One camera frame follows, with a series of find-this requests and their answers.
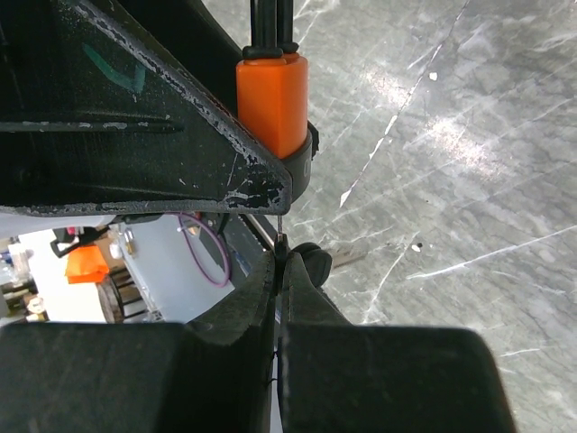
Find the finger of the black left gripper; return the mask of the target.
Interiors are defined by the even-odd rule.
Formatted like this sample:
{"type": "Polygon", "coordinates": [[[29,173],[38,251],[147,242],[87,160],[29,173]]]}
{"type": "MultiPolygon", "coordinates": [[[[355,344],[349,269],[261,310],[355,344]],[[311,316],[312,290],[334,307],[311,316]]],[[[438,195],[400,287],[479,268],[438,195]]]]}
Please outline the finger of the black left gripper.
{"type": "Polygon", "coordinates": [[[236,116],[240,58],[199,1],[2,2],[2,211],[285,214],[289,171],[236,116]]]}

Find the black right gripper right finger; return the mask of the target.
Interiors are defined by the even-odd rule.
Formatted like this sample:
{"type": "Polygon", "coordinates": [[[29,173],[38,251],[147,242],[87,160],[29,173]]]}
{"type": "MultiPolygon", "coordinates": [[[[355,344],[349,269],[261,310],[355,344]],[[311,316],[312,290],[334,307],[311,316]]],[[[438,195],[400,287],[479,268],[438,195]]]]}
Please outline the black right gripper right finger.
{"type": "Polygon", "coordinates": [[[285,261],[279,405],[287,432],[512,432],[495,360],[467,328],[355,326],[285,261]]]}

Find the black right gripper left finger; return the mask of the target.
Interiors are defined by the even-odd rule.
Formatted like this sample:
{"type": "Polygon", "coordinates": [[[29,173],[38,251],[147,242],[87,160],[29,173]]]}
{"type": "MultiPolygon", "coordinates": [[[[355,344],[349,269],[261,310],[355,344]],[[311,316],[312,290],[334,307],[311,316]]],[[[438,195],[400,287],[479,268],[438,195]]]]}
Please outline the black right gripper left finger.
{"type": "Polygon", "coordinates": [[[1,330],[4,432],[266,432],[275,261],[186,323],[1,330]]]}

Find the orange black padlock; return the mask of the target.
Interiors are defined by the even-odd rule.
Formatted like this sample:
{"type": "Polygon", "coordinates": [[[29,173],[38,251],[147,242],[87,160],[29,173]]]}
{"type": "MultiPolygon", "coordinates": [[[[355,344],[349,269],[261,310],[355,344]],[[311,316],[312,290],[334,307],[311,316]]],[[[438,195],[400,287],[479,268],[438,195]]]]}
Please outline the orange black padlock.
{"type": "Polygon", "coordinates": [[[241,123],[276,157],[292,181],[295,201],[307,189],[319,132],[308,121],[308,61],[294,41],[294,3],[253,0],[251,44],[236,66],[241,123]]]}

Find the black head key pair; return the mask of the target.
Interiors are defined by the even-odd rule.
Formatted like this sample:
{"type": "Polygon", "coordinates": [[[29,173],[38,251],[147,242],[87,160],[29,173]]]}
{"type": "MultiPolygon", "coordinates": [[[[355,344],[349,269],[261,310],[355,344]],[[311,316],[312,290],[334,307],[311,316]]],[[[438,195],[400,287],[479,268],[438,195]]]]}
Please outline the black head key pair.
{"type": "Polygon", "coordinates": [[[274,283],[277,293],[282,292],[287,279],[285,276],[286,267],[291,253],[301,256],[307,275],[317,289],[321,288],[326,282],[331,270],[358,262],[368,254],[355,243],[329,250],[323,249],[312,242],[306,242],[290,248],[288,237],[283,230],[282,216],[277,216],[277,233],[274,238],[273,252],[275,260],[274,283]]]}

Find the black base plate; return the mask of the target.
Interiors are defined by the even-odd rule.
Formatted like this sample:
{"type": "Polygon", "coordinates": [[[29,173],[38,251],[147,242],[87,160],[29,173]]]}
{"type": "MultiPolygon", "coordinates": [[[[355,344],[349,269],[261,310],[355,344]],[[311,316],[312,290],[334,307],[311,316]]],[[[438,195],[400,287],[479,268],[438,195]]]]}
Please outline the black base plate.
{"type": "Polygon", "coordinates": [[[276,229],[266,216],[225,214],[222,239],[231,259],[231,283],[239,287],[265,251],[273,247],[276,229]]]}

